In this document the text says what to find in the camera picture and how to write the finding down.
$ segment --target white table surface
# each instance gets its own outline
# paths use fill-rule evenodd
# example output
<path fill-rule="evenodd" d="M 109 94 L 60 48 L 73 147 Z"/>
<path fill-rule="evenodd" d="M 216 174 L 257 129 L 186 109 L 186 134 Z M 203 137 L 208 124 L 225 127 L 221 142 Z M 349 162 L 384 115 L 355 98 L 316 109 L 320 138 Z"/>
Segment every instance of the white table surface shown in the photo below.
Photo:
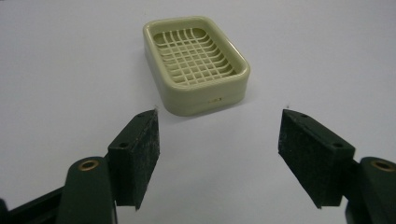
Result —
<path fill-rule="evenodd" d="M 167 112 L 146 22 L 211 18 L 251 66 L 246 98 Z M 281 112 L 310 115 L 396 161 L 395 1 L 0 1 L 0 197 L 12 209 L 64 184 L 137 113 L 159 109 L 161 157 L 119 223 L 346 223 L 318 210 L 277 154 Z"/>

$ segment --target soap dish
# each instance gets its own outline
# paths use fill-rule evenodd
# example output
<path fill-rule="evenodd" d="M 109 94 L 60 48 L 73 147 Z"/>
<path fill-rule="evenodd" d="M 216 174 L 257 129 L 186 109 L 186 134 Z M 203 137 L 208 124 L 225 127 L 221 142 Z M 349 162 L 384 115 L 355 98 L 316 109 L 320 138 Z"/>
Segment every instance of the soap dish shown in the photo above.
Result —
<path fill-rule="evenodd" d="M 152 21 L 143 33 L 148 65 L 171 113 L 191 116 L 245 97 L 248 62 L 209 18 Z"/>

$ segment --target cream soap dish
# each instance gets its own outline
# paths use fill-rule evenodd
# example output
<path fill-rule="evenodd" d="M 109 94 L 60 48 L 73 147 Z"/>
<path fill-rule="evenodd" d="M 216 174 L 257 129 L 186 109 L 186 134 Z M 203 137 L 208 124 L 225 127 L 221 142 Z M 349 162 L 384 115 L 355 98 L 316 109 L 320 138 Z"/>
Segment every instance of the cream soap dish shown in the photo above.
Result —
<path fill-rule="evenodd" d="M 191 116 L 244 98 L 248 62 L 212 20 L 151 21 L 143 33 L 148 65 L 171 113 Z"/>

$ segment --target screw hole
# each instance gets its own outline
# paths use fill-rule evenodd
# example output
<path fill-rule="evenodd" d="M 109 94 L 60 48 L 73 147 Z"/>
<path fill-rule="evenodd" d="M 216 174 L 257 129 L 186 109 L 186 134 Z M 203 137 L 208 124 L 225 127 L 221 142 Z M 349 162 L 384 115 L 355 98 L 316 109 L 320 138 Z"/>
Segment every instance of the screw hole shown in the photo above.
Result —
<path fill-rule="evenodd" d="M 128 147 L 129 143 L 120 143 L 119 147 Z"/>
<path fill-rule="evenodd" d="M 334 147 L 343 147 L 344 145 L 342 145 L 341 143 L 333 143 L 332 144 Z"/>
<path fill-rule="evenodd" d="M 395 171 L 395 167 L 392 164 L 389 164 L 385 161 L 372 161 L 372 165 L 375 168 L 380 169 L 382 171 L 386 171 L 386 172 L 394 172 Z"/>
<path fill-rule="evenodd" d="M 99 165 L 99 161 L 84 161 L 79 166 L 80 171 L 90 171 Z"/>

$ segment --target soap dish grid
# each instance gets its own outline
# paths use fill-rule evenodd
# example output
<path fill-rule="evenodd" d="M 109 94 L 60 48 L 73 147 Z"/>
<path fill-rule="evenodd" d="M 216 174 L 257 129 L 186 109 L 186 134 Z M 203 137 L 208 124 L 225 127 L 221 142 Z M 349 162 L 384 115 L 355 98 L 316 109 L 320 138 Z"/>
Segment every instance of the soap dish grid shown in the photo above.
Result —
<path fill-rule="evenodd" d="M 219 47 L 202 29 L 161 32 L 154 36 L 154 42 L 177 85 L 192 86 L 236 75 Z"/>

